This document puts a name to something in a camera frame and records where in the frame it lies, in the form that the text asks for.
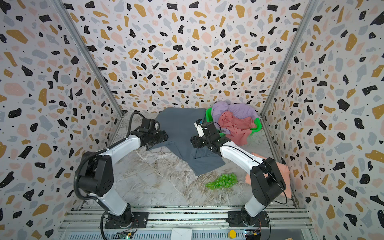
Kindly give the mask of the grey t-shirt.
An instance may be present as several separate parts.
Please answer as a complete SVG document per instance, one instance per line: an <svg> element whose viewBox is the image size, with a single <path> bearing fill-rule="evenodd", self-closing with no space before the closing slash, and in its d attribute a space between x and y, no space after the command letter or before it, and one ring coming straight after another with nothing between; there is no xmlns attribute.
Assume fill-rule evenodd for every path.
<svg viewBox="0 0 384 240"><path fill-rule="evenodd" d="M156 117L160 129L168 135L168 140L156 144L154 149L167 147L173 154L186 162L196 176L214 171L225 165L219 155L208 148L196 149L190 139L198 134L195 121L205 119L206 109L167 108Z"/></svg>

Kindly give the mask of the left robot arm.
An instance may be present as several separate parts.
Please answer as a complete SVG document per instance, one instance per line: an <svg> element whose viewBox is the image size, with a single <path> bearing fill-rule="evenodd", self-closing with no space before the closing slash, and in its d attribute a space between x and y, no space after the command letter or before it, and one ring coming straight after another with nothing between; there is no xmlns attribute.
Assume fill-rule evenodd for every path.
<svg viewBox="0 0 384 240"><path fill-rule="evenodd" d="M114 165L139 148L149 150L168 140L158 121L143 115L140 117L141 126L134 130L129 127L126 136L116 143L100 151L83 154L74 176L75 195L84 201L97 202L105 210L109 223L120 228L129 228L138 222L134 220L131 205L114 188Z"/></svg>

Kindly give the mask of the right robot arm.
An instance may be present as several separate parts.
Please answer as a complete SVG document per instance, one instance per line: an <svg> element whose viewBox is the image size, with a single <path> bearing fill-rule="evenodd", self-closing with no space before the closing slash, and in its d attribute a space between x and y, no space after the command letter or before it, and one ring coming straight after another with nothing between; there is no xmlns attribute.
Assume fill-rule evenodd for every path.
<svg viewBox="0 0 384 240"><path fill-rule="evenodd" d="M228 212L230 227L258 227L268 221L265 208L287 188L277 162L243 150L229 138L221 136L213 122L197 120L194 125L198 131L198 135L191 138L194 148L206 147L250 175L253 196L240 211Z"/></svg>

